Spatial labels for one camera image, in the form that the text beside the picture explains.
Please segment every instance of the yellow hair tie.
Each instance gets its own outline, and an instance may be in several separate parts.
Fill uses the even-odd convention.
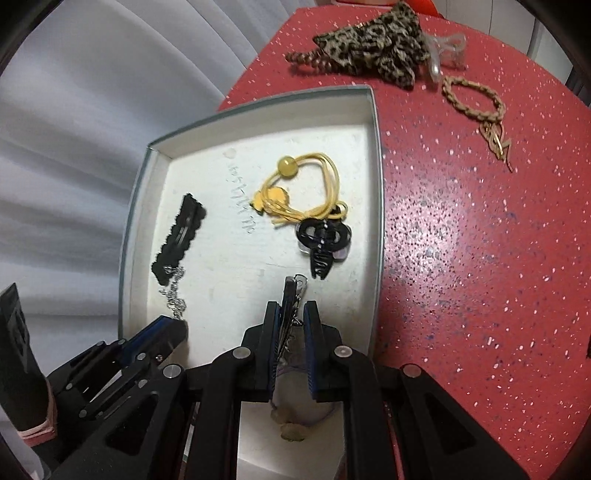
[[[274,184],[280,179],[290,179],[296,176],[300,165],[319,161],[322,167],[326,200],[322,205],[314,207],[306,212],[301,212],[289,206],[289,195],[281,187]],[[339,172],[335,163],[323,153],[307,153],[299,157],[283,157],[277,162],[277,170],[273,172],[262,184],[261,189],[255,193],[251,206],[260,214],[267,212],[269,215],[278,216],[272,220],[274,225],[285,223],[299,223],[307,218],[324,220],[342,220],[347,216],[349,207],[339,200]],[[338,207],[339,213],[331,213]]]

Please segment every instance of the black hair clip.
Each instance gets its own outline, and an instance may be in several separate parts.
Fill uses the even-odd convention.
[[[300,250],[310,254],[312,278],[324,280],[334,260],[344,260],[349,255],[351,228],[340,220],[307,218],[295,229]]]
[[[178,267],[178,263],[189,249],[191,240],[195,238],[195,232],[201,227],[201,220],[205,218],[205,213],[203,205],[190,193],[183,197],[181,209],[170,229],[170,234],[166,237],[160,253],[156,255],[156,261],[152,264],[152,272],[160,285],[168,285],[174,269]]]

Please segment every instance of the white curtain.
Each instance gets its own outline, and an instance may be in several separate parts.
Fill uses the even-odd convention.
[[[119,248],[146,145],[215,112],[313,0],[64,0],[0,76],[0,290],[45,373],[116,336]]]

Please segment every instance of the red table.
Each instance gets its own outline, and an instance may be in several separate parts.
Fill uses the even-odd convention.
[[[291,90],[373,87],[386,199],[376,358],[394,367],[420,364],[533,480],[546,479],[591,405],[591,111],[513,48],[421,16],[426,32],[466,34],[467,70],[460,74],[494,88],[507,104],[511,174],[477,123],[422,82],[405,92],[379,79],[296,73],[283,59],[313,48],[317,33],[378,14],[298,10],[222,109]],[[458,95],[492,109],[470,92]]]

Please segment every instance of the jewelry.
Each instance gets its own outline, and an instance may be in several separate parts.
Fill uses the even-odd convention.
[[[289,195],[281,187],[274,184],[280,179],[295,177],[301,165],[319,161],[324,177],[326,200],[318,207],[301,212],[289,206]],[[306,218],[316,219],[344,219],[349,207],[339,200],[339,172],[335,163],[323,153],[308,153],[299,157],[283,157],[277,163],[277,169],[263,182],[261,189],[255,193],[251,206],[262,215],[278,216],[272,220],[273,225],[285,223],[299,223]]]
[[[167,275],[172,277],[168,290],[166,287],[161,288],[159,292],[166,297],[166,306],[172,310],[173,318],[176,320],[183,319],[183,312],[187,308],[187,303],[178,297],[178,281],[183,278],[184,268],[180,265],[177,268],[173,268],[169,265],[164,267],[164,271]]]
[[[464,103],[461,103],[457,99],[456,95],[452,92],[453,85],[462,85],[469,87],[478,92],[484,93],[490,98],[496,107],[496,112],[482,112],[468,107]],[[513,167],[509,162],[509,150],[511,148],[511,139],[504,140],[505,128],[503,127],[502,121],[507,110],[503,100],[498,93],[487,85],[483,85],[477,82],[471,82],[466,80],[464,77],[444,77],[443,85],[441,87],[443,96],[448,102],[460,113],[463,113],[468,118],[477,120],[480,122],[480,134],[488,142],[488,147],[495,154],[497,160],[501,160],[511,173],[513,173]]]

